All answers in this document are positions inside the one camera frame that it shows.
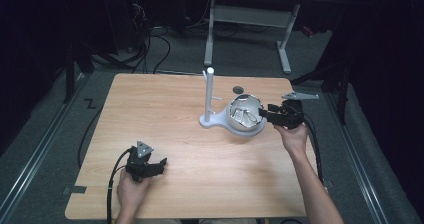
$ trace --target white pole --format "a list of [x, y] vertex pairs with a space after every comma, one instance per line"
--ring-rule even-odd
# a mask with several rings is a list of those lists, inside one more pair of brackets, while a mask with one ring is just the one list
[[213, 73], [212, 67], [208, 67], [206, 70], [206, 101], [205, 101], [205, 122], [209, 122], [211, 115], [211, 100], [212, 100], [212, 89], [213, 89]]

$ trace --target dark background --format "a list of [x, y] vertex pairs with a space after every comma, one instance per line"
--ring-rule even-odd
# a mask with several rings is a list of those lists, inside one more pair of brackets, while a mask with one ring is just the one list
[[[81, 38], [106, 53], [131, 46], [133, 33], [122, 31], [124, 27], [134, 31], [131, 24], [122, 22], [131, 15], [125, 1], [0, 0], [0, 153], [7, 150], [32, 108], [63, 70], [66, 50], [75, 39]], [[370, 5], [344, 15], [339, 8], [303, 5], [295, 28], [336, 31], [317, 70], [332, 64], [342, 68], [318, 78], [332, 79], [340, 75], [340, 70], [350, 70], [349, 81], [372, 131], [423, 219], [424, 0], [354, 1]], [[185, 16], [197, 20], [206, 3], [149, 2], [154, 4], [158, 21], [181, 32]], [[197, 9], [193, 3], [202, 5]], [[115, 8], [125, 11], [116, 12]]]

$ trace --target wooden table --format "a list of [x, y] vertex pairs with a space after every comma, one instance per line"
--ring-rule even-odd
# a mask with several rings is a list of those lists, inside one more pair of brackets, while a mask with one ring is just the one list
[[[234, 86], [257, 96], [267, 107], [292, 91], [282, 78], [214, 78], [214, 111], [236, 95]], [[153, 147], [150, 163], [167, 157], [163, 175], [154, 177], [139, 218], [236, 218], [305, 216], [300, 187], [281, 137], [270, 123], [251, 138], [221, 127], [204, 129], [206, 82], [203, 76], [118, 74], [111, 86], [76, 186], [66, 208], [69, 219], [106, 219], [108, 180], [118, 157], [138, 140]], [[315, 155], [307, 143], [315, 167]], [[115, 175], [112, 215], [119, 202]]]

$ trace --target tabletop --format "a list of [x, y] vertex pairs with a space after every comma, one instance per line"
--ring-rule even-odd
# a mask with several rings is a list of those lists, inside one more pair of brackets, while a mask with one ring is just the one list
[[[284, 78], [215, 76], [212, 109], [236, 97], [234, 86], [279, 105], [292, 91]], [[237, 218], [305, 216], [301, 190], [280, 134], [267, 123], [253, 137], [222, 127], [203, 128], [203, 76], [118, 74], [112, 83], [65, 214], [69, 219], [106, 219], [108, 181], [118, 157], [137, 141], [155, 150], [150, 163], [168, 158], [153, 178], [138, 218]], [[307, 155], [316, 170], [315, 154]], [[115, 175], [112, 216], [119, 213]]]

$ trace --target gray carpet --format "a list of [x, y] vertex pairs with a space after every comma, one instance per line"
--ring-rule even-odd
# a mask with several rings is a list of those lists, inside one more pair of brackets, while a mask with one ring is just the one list
[[[165, 29], [154, 34], [166, 33], [162, 37], [169, 41], [169, 56], [158, 68], [158, 73], [184, 72], [200, 74], [204, 69], [203, 58], [206, 34], [186, 32], [184, 35]], [[300, 32], [291, 35], [287, 53], [292, 73], [284, 75], [279, 62], [274, 39], [281, 30], [273, 29], [262, 33], [231, 30], [220, 31], [215, 39], [213, 65], [216, 75], [283, 77], [294, 79], [312, 71], [331, 37], [331, 33], [320, 33], [310, 38]], [[167, 53], [168, 45], [160, 38], [152, 37], [147, 55], [146, 67], [151, 73], [155, 64]], [[81, 91], [69, 107], [62, 125], [58, 128], [51, 148], [39, 166], [20, 202], [13, 209], [9, 223], [78, 223], [67, 220], [64, 212], [71, 187], [78, 175], [78, 148], [84, 133], [103, 105], [113, 77], [117, 73], [129, 72], [111, 66], [96, 64], [91, 76], [85, 76], [80, 83]], [[137, 73], [142, 73], [141, 66]], [[374, 223], [373, 213], [364, 198], [355, 169], [350, 161], [345, 138], [340, 131], [338, 120], [328, 100], [337, 93], [322, 94], [319, 81], [308, 81], [294, 86], [298, 92], [317, 93], [318, 100], [304, 101], [304, 110], [313, 119], [320, 145], [324, 179], [328, 191], [338, 206], [346, 223]], [[46, 133], [55, 114], [62, 107], [65, 97], [65, 75], [61, 75], [52, 90], [36, 106], [28, 123], [22, 129], [11, 147], [1, 157], [0, 200], [5, 200], [20, 172]], [[350, 87], [346, 108], [345, 128], [363, 162], [369, 179], [375, 188], [388, 223], [421, 223], [415, 210], [405, 198], [396, 176], [381, 153], [372, 135], [366, 118], [358, 106], [355, 93]], [[93, 123], [83, 142], [82, 158], [86, 151], [96, 122]], [[297, 218], [307, 223], [304, 217]], [[272, 224], [284, 218], [271, 219]], [[81, 223], [105, 223], [81, 221]]]

